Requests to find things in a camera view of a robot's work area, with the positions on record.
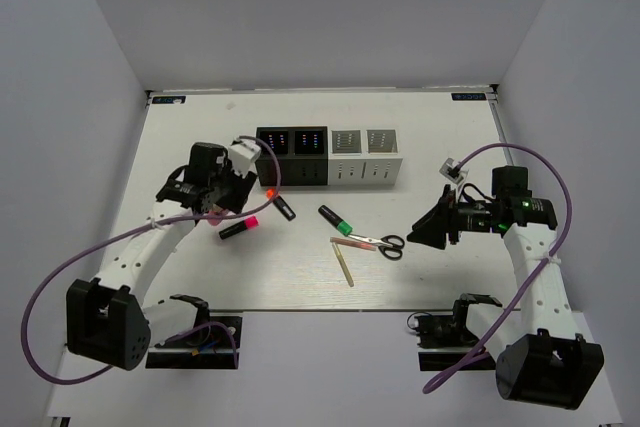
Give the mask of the black double pen holder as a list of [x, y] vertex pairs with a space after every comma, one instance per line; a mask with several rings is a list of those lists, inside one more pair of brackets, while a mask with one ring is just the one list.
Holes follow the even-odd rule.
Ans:
[[328, 185], [328, 128], [258, 127], [256, 137], [274, 152], [282, 187]]

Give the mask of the black handled scissors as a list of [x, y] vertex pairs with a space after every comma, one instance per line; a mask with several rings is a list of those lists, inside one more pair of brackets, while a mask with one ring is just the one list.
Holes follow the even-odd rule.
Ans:
[[381, 238], [373, 238], [351, 234], [349, 238], [375, 246], [381, 255], [388, 260], [398, 261], [403, 256], [405, 240], [398, 235], [390, 234]]

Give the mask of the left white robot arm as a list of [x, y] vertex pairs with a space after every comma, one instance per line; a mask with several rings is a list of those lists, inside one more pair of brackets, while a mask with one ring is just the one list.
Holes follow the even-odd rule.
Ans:
[[90, 281], [76, 280], [66, 294], [67, 347], [73, 354], [124, 370], [136, 368], [149, 348], [175, 337], [199, 346], [211, 334], [208, 304], [172, 294], [147, 306], [146, 294], [161, 268], [201, 216], [242, 212], [257, 179], [261, 154], [250, 139], [230, 147], [197, 142], [186, 165], [174, 170], [155, 196], [145, 229]]

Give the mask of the slim orange pen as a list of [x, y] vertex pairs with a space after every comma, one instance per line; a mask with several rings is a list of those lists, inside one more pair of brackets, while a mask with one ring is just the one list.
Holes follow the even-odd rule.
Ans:
[[358, 248], [362, 250], [375, 251], [376, 247], [370, 243], [352, 240], [348, 238], [331, 237], [330, 242], [336, 245]]

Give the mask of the green cap black highlighter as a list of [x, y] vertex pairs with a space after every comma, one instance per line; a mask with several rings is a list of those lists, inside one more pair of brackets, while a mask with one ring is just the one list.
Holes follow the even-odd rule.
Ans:
[[349, 236], [353, 227], [326, 205], [318, 208], [318, 213], [343, 236]]

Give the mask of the slim yellow pen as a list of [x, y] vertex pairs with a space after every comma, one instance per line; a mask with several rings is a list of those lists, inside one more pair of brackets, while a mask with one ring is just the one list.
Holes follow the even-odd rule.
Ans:
[[352, 278], [352, 275], [351, 275], [351, 273], [349, 271], [347, 263], [346, 263], [346, 261], [345, 261], [345, 259], [343, 257], [343, 254], [342, 254], [338, 244], [332, 242], [331, 245], [332, 245], [333, 252], [334, 252], [334, 254], [336, 256], [336, 259], [337, 259], [337, 261], [338, 261], [338, 263], [340, 265], [341, 271], [342, 271], [342, 273], [343, 273], [343, 275], [345, 277], [345, 280], [346, 280], [348, 286], [350, 288], [353, 288], [354, 285], [355, 285], [354, 284], [354, 280]]

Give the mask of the pink cap black highlighter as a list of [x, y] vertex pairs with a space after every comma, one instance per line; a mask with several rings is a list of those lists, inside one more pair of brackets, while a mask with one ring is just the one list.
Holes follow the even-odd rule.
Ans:
[[226, 240], [241, 234], [245, 231], [252, 230], [259, 226], [259, 221], [255, 216], [246, 217], [229, 227], [226, 227], [218, 232], [218, 236], [221, 240]]

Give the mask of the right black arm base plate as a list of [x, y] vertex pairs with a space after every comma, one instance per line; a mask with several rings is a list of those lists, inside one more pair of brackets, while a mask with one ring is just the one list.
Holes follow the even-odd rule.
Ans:
[[437, 373], [455, 365], [478, 342], [452, 312], [411, 313], [406, 319], [409, 334], [416, 337], [421, 372]]

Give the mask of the white double pen holder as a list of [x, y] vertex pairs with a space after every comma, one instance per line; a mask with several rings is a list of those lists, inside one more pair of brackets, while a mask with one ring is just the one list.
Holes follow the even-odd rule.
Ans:
[[347, 129], [330, 133], [329, 186], [394, 186], [402, 162], [395, 129]]

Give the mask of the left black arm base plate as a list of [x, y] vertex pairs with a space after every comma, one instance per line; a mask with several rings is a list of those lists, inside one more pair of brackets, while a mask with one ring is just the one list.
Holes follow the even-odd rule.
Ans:
[[213, 316], [233, 335], [236, 352], [226, 332], [207, 327], [188, 338], [152, 347], [145, 368], [150, 370], [236, 370], [239, 365], [243, 327], [242, 315]]

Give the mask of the orange cap black highlighter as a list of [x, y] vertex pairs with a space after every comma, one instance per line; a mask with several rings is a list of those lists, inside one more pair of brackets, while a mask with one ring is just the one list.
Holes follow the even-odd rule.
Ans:
[[269, 200], [272, 201], [272, 204], [287, 221], [293, 221], [296, 218], [296, 213], [293, 211], [293, 209], [279, 194], [275, 192], [274, 189], [269, 189], [266, 192], [266, 196]]

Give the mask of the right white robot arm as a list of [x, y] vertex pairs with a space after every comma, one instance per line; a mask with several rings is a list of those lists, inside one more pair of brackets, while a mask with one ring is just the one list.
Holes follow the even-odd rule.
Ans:
[[554, 207], [528, 187], [525, 167], [493, 169], [491, 195], [471, 198], [447, 185], [436, 205], [413, 224], [407, 239], [439, 250], [462, 233], [493, 233], [509, 253], [518, 318], [491, 295], [462, 294], [449, 315], [422, 314], [415, 328], [423, 349], [465, 346], [464, 367], [493, 362], [500, 396], [509, 401], [576, 410], [604, 365], [571, 311], [560, 261]]

